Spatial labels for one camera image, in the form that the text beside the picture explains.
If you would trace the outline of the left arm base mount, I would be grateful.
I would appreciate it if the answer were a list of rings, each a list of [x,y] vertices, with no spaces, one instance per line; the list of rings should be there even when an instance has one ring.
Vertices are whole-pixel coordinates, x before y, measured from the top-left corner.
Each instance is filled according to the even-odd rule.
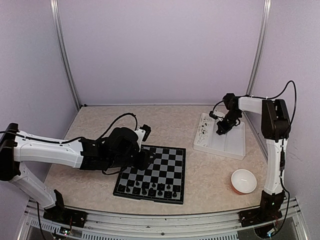
[[[45,210],[43,218],[52,222],[68,225],[71,227],[84,228],[87,215],[88,214],[85,211],[66,208],[61,212],[49,212],[48,210]]]

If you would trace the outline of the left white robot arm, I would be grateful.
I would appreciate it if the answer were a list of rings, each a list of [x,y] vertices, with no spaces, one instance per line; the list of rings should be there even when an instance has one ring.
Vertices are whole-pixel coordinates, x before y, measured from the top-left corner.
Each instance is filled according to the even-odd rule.
[[[17,186],[36,200],[45,210],[63,223],[70,218],[62,195],[47,187],[26,166],[26,162],[39,162],[68,166],[84,171],[101,171],[104,175],[113,168],[133,167],[146,170],[156,159],[142,143],[151,133],[148,125],[109,127],[96,139],[83,136],[62,140],[35,136],[19,130],[10,123],[1,131],[0,179]]]

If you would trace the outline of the aluminium front rail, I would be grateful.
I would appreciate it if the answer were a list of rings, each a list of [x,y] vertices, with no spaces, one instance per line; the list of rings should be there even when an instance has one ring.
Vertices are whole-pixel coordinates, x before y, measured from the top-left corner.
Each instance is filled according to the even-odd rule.
[[[273,240],[308,240],[305,222],[297,201],[285,200],[281,208],[287,218],[243,227],[239,211],[202,214],[143,215],[87,210],[83,227],[67,225],[38,217],[33,200],[27,204],[19,240],[257,240],[258,233],[275,227]]]

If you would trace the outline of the aluminium frame post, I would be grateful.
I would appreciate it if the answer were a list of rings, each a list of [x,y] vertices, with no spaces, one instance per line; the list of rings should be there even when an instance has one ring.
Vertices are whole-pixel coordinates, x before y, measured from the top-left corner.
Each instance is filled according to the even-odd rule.
[[[251,95],[254,90],[254,85],[256,82],[260,61],[263,54],[263,48],[264,48],[265,38],[266,38],[268,24],[269,24],[271,6],[272,6],[272,0],[265,0],[263,2],[262,18],[260,23],[257,47],[256,47],[254,59],[253,59],[253,65],[252,65],[252,69],[249,77],[249,82],[246,89],[247,95]]]
[[[82,107],[82,103],[76,88],[76,84],[72,75],[72,70],[70,66],[70,62],[68,59],[67,49],[64,41],[64,35],[63,35],[63,28],[60,18],[60,12],[59,12],[59,4],[57,0],[51,0],[50,1],[50,7],[51,7],[51,13],[53,18],[53,23],[55,27],[55,32],[57,35],[57,41],[59,46],[59,51],[64,67],[64,71],[66,74],[67,83],[71,92],[71,96],[75,105],[75,108],[77,111],[79,111]]]

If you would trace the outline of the black grey chessboard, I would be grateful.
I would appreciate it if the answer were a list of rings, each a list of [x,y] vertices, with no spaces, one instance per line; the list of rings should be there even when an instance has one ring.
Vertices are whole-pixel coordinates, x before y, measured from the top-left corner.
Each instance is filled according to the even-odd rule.
[[[186,149],[155,145],[143,145],[142,148],[154,153],[156,159],[146,170],[127,167],[121,172],[118,175],[113,195],[128,199],[182,205],[185,191]],[[131,191],[126,192],[129,180],[134,181],[134,186],[128,186]],[[140,182],[139,186],[135,186],[136,181]],[[149,183],[149,188],[144,188],[147,191],[146,195],[142,195],[143,182]],[[164,184],[164,189],[159,189],[159,184]],[[125,190],[119,191],[119,185],[125,186]],[[177,197],[173,198],[175,186],[180,186],[180,191],[176,191]],[[133,193],[134,188],[140,188],[138,194]],[[154,189],[155,196],[148,195],[149,189]],[[162,196],[158,195],[159,190],[163,192]]]

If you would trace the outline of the right aluminium frame post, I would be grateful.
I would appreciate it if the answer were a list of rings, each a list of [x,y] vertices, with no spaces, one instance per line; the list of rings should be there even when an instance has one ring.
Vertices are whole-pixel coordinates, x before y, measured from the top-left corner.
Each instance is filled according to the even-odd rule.
[[[262,18],[260,23],[257,47],[256,47],[254,59],[253,59],[253,65],[252,65],[252,69],[249,77],[249,82],[246,89],[247,95],[251,95],[254,90],[254,85],[256,82],[260,61],[263,54],[263,48],[264,48],[265,38],[266,38],[268,24],[269,24],[271,6],[272,6],[272,0],[265,0],[263,2]]]

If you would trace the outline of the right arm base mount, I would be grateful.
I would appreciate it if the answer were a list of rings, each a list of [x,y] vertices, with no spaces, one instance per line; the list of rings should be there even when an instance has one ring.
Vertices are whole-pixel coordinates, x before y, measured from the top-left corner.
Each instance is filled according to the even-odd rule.
[[[238,215],[243,228],[274,221],[283,216],[280,210],[264,212],[260,208],[242,210],[238,213]]]

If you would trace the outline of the white plastic piece tray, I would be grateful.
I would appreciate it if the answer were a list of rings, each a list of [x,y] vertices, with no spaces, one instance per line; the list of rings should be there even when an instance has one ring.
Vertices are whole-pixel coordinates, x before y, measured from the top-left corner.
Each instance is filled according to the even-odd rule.
[[[202,113],[200,120],[204,117],[211,118],[209,114]],[[213,119],[212,126],[209,129],[207,140],[197,144],[198,129],[193,141],[193,149],[213,155],[242,161],[246,156],[246,125],[241,122],[233,127],[228,133],[218,135],[217,123],[220,119]]]

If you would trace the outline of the white chess pieces pile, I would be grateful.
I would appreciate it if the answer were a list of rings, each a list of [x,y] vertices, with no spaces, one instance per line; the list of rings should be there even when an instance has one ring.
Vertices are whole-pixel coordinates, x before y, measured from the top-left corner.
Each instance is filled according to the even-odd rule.
[[[208,139],[210,128],[212,125],[213,125],[213,119],[210,117],[204,117],[200,120],[200,123],[198,126],[197,144],[200,144],[204,140]]]

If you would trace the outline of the left aluminium frame post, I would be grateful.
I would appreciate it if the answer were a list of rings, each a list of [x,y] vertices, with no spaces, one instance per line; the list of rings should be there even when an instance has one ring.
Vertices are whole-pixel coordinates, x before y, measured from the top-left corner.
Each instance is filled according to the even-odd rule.
[[[59,51],[64,67],[64,71],[66,74],[67,83],[71,92],[71,96],[75,105],[75,108],[77,111],[79,111],[82,107],[82,103],[76,88],[76,84],[72,75],[72,70],[70,66],[70,62],[68,59],[67,49],[64,41],[64,35],[63,35],[63,28],[60,18],[60,12],[59,12],[59,4],[57,0],[51,0],[50,1],[50,7],[51,7],[51,13],[53,18],[53,23],[55,27],[55,32],[57,35],[57,41],[59,46]]]

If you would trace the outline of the black pawn second row four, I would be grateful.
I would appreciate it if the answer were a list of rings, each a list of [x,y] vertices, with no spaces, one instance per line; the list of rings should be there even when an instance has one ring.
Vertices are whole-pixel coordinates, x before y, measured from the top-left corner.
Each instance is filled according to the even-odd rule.
[[[143,188],[149,188],[149,183],[148,182],[143,182],[142,183]]]

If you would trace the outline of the white orange bowl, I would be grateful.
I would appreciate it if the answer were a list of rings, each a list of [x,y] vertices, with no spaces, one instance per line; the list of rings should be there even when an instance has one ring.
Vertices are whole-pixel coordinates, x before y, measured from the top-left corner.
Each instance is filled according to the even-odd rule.
[[[257,187],[255,175],[247,169],[235,170],[230,177],[232,189],[240,195],[252,193]]]

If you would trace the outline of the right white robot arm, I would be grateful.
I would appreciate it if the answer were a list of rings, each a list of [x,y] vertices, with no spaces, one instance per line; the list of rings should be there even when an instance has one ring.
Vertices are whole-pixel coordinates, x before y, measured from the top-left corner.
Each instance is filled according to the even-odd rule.
[[[225,135],[237,126],[243,112],[261,115],[261,133],[267,145],[267,177],[261,193],[260,207],[255,212],[260,222],[268,221],[275,214],[275,208],[282,205],[287,192],[284,187],[283,173],[288,138],[296,112],[294,111],[292,116],[289,116],[286,102],[280,99],[280,96],[289,84],[293,85],[294,99],[297,100],[295,82],[290,80],[284,89],[274,97],[236,96],[234,93],[227,93],[221,101],[228,112],[217,123],[216,133],[218,135]]]

